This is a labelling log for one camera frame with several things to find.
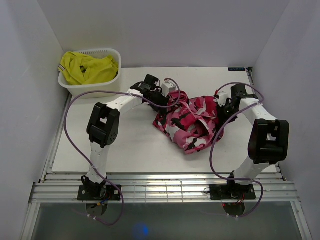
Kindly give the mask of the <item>pink camouflage trousers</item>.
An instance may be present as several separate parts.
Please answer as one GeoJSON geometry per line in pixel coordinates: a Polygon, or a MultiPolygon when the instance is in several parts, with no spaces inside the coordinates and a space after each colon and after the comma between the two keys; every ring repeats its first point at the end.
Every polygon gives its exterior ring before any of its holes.
{"type": "Polygon", "coordinates": [[[184,91],[169,93],[169,105],[164,114],[158,113],[153,126],[177,144],[186,155],[200,152],[213,143],[218,132],[218,103],[213,96],[189,98],[184,91]]]}

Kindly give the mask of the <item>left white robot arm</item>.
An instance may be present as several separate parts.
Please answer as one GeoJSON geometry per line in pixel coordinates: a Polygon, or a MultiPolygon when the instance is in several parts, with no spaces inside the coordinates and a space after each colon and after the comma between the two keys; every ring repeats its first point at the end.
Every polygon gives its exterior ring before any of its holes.
{"type": "Polygon", "coordinates": [[[107,158],[119,133],[120,117],[148,102],[154,110],[163,112],[169,103],[169,93],[177,88],[169,80],[160,86],[158,82],[158,78],[148,74],[143,82],[131,86],[125,95],[108,103],[95,104],[86,129],[90,141],[90,167],[88,173],[81,177],[86,193],[95,200],[106,195],[107,158]]]}

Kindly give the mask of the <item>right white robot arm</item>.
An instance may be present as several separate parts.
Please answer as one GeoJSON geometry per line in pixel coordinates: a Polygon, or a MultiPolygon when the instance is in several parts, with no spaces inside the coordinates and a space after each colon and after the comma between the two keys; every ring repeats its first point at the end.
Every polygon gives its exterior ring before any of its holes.
{"type": "Polygon", "coordinates": [[[226,183],[226,194],[237,199],[249,193],[253,180],[266,168],[282,162],[288,155],[290,124],[271,115],[263,106],[263,97],[248,93],[245,84],[235,84],[231,93],[218,89],[218,124],[216,129],[223,131],[234,122],[239,114],[244,114],[252,125],[247,152],[241,166],[233,171],[226,183]]]}

